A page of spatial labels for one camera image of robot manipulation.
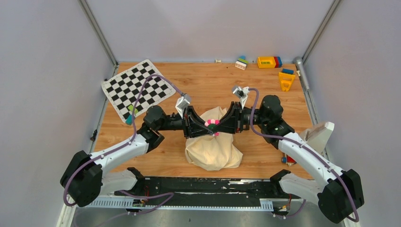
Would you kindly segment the pink flower brooch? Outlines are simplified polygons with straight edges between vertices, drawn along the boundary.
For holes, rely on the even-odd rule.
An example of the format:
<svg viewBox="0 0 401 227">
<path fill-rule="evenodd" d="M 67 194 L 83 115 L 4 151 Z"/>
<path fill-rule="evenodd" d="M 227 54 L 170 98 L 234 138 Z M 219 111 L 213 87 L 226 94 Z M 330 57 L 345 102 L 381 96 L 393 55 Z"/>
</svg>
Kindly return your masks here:
<svg viewBox="0 0 401 227">
<path fill-rule="evenodd" d="M 205 125 L 208 129 L 212 130 L 212 129 L 214 129 L 219 123 L 220 123 L 220 120 L 219 120 L 219 119 L 208 119 L 208 120 L 206 120 L 206 122 L 204 123 L 204 125 Z"/>
</svg>

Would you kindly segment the cream yellow garment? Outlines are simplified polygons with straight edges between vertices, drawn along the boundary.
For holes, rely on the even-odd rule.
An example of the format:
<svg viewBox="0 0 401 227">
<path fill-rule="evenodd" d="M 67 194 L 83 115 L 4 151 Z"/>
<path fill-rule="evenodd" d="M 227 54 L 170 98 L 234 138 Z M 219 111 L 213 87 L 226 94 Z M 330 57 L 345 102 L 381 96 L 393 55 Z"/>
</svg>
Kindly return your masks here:
<svg viewBox="0 0 401 227">
<path fill-rule="evenodd" d="M 190 138 L 186 140 L 184 153 L 188 163 L 207 171 L 238 168 L 243 154 L 233 142 L 234 136 L 229 133 Z"/>
</svg>

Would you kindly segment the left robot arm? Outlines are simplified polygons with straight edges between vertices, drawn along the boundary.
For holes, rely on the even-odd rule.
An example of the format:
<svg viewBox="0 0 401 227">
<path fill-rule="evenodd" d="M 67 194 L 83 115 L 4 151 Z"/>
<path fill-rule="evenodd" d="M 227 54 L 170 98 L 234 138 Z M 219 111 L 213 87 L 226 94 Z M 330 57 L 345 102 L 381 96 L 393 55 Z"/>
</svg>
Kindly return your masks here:
<svg viewBox="0 0 401 227">
<path fill-rule="evenodd" d="M 158 130 L 182 130 L 186 138 L 214 135 L 209 122 L 202 120 L 192 106 L 185 108 L 183 115 L 167 115 L 160 106 L 152 106 L 140 129 L 135 129 L 128 139 L 99 152 L 87 154 L 82 150 L 73 156 L 60 180 L 65 205 L 84 207 L 90 204 L 105 187 L 102 180 L 111 170 L 161 144 L 164 136 Z"/>
</svg>

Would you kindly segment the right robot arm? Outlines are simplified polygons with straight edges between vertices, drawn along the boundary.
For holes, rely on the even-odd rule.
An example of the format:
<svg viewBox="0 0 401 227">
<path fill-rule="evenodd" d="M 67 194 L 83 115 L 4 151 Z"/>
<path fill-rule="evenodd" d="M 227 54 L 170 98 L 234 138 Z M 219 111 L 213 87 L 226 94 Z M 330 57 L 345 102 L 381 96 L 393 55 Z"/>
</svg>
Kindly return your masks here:
<svg viewBox="0 0 401 227">
<path fill-rule="evenodd" d="M 280 171 L 274 175 L 277 180 L 270 184 L 275 197 L 293 194 L 316 204 L 333 223 L 346 218 L 358 223 L 357 210 L 365 203 L 360 175 L 353 169 L 344 170 L 315 151 L 286 123 L 283 111 L 275 95 L 265 96 L 259 108 L 232 103 L 220 120 L 212 120 L 213 131 L 235 134 L 247 127 L 292 157 L 312 176 L 311 180 L 306 180 L 289 171 Z"/>
</svg>

